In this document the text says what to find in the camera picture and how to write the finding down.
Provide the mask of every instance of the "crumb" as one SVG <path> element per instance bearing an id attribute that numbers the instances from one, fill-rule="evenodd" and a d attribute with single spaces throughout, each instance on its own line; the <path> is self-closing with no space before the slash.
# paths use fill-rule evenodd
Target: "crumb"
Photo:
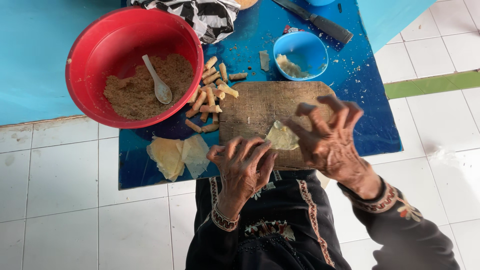
<path id="1" fill-rule="evenodd" d="M 127 119 L 145 120 L 157 116 L 172 107 L 187 92 L 193 80 L 190 62 L 179 54 L 170 54 L 166 60 L 149 57 L 156 73 L 172 91 L 170 104 L 156 99 L 154 81 L 145 65 L 135 67 L 135 75 L 125 79 L 107 77 L 103 91 L 114 111 Z"/>

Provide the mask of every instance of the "hand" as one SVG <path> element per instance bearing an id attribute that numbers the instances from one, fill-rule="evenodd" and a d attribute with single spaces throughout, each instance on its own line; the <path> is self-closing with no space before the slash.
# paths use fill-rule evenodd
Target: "hand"
<path id="1" fill-rule="evenodd" d="M 363 115 L 355 102 L 340 101 L 332 95 L 318 97 L 334 114 L 328 123 L 317 106 L 301 103 L 297 116 L 308 116 L 312 131 L 305 130 L 292 119 L 283 119 L 300 139 L 303 160 L 328 178 L 335 179 L 363 199 L 375 198 L 381 190 L 380 178 L 362 159 L 353 144 L 353 128 Z"/>
<path id="2" fill-rule="evenodd" d="M 251 156 L 248 153 L 253 146 Z M 262 186 L 268 183 L 278 153 L 270 154 L 257 172 L 260 158 L 270 149 L 272 143 L 260 137 L 244 139 L 242 136 L 231 139 L 222 147 L 214 145 L 207 153 L 207 159 L 217 165 L 222 181 L 222 191 L 218 195 L 217 209 L 225 217 L 235 220 L 245 202 Z"/>

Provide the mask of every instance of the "blue plastic bowl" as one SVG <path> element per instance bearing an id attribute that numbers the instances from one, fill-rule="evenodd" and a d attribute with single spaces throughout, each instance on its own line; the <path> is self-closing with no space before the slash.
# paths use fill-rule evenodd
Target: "blue plastic bowl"
<path id="1" fill-rule="evenodd" d="M 300 66 L 310 76 L 294 78 L 287 75 L 278 65 L 276 58 L 279 54 Z M 328 54 L 324 43 L 310 32 L 298 31 L 279 37 L 273 45 L 275 64 L 282 75 L 292 81 L 305 81 L 322 74 L 328 66 Z"/>
<path id="2" fill-rule="evenodd" d="M 312 6 L 325 6 L 335 0 L 305 0 L 305 1 L 307 1 Z"/>

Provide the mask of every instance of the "black and white plastic bag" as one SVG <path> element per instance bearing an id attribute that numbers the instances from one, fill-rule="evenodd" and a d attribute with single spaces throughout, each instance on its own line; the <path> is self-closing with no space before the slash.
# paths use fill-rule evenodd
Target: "black and white plastic bag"
<path id="1" fill-rule="evenodd" d="M 202 43 L 217 43 L 233 32 L 240 4 L 234 0 L 127 0 L 129 6 L 159 8 L 182 17 Z"/>

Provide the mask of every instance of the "woman's left hand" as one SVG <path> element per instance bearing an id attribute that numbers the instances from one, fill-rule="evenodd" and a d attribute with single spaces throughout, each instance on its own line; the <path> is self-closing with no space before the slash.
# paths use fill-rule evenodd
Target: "woman's left hand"
<path id="1" fill-rule="evenodd" d="M 248 157 L 253 146 L 257 146 Z M 217 209 L 225 217 L 235 220 L 245 202 L 262 186 L 268 183 L 278 153 L 268 155 L 260 170 L 257 164 L 270 149 L 272 143 L 260 137 L 244 139 L 237 136 L 223 146 L 214 145 L 207 153 L 207 159 L 217 165 L 222 181 L 222 191 L 218 195 Z"/>

